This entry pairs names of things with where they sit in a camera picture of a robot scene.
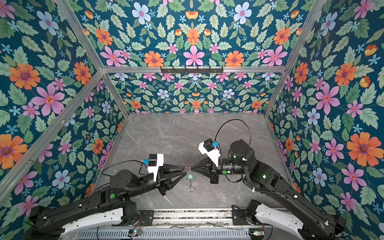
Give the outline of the keyring with coloured keys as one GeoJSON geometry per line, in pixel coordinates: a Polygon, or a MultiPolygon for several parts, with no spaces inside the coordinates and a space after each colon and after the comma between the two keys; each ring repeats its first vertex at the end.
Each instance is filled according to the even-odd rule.
{"type": "Polygon", "coordinates": [[[193,180],[194,175],[192,173],[191,165],[188,165],[188,186],[189,186],[189,193],[193,192],[195,190],[195,187],[193,186],[193,180]]]}

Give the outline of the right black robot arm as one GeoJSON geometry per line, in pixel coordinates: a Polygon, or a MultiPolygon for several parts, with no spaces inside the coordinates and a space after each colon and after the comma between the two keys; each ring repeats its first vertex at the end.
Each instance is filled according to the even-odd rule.
{"type": "Polygon", "coordinates": [[[219,143],[211,139],[201,142],[198,149],[206,158],[191,169],[208,177],[211,184],[218,184],[220,175],[240,175],[241,182],[253,192],[274,199],[286,209],[281,212],[258,201],[249,204],[246,213],[257,222],[281,229],[300,240],[336,240],[347,229],[343,217],[320,210],[279,172],[257,160],[254,149],[245,141],[233,142],[227,158],[222,157],[219,143]]]}

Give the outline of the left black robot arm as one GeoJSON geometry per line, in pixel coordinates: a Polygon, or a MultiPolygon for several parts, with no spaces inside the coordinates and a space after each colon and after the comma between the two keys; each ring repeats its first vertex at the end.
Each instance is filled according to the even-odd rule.
{"type": "Polygon", "coordinates": [[[121,170],[110,182],[95,190],[84,200],[57,208],[37,207],[31,211],[32,227],[24,233],[25,240],[57,240],[60,236],[80,229],[81,219],[88,224],[99,220],[97,226],[136,225],[140,219],[137,204],[131,199],[159,190],[162,195],[171,190],[187,173],[183,166],[166,164],[156,174],[138,177],[121,170]]]}

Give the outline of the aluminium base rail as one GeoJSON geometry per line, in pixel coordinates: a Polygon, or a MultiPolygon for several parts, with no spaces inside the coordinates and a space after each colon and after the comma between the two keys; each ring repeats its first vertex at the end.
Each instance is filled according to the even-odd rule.
{"type": "MultiPolygon", "coordinates": [[[[232,208],[202,208],[202,209],[141,209],[154,210],[152,226],[197,226],[218,225],[234,226],[232,221],[232,208]]],[[[265,205],[257,209],[256,217],[261,226],[271,225],[278,228],[302,228],[303,222],[285,208],[271,208],[265,205]]]]}

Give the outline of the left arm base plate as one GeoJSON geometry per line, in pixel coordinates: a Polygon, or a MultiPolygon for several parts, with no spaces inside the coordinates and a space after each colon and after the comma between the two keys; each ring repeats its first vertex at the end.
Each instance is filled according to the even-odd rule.
{"type": "Polygon", "coordinates": [[[153,224],[154,215],[154,210],[123,210],[120,226],[149,227],[153,224]]]}

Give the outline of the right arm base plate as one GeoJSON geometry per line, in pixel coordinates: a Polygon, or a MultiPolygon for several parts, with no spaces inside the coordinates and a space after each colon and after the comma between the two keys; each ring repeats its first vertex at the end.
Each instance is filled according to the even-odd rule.
{"type": "Polygon", "coordinates": [[[232,205],[232,221],[234,226],[245,225],[260,225],[261,221],[257,219],[257,207],[261,206],[261,202],[257,200],[251,200],[245,209],[242,209],[236,205],[232,205]]]}

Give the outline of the black hook rail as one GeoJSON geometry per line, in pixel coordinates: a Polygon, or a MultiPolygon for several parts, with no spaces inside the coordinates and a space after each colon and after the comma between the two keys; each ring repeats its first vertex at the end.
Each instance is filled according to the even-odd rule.
{"type": "Polygon", "coordinates": [[[222,67],[160,67],[163,74],[221,74],[222,67]]]}

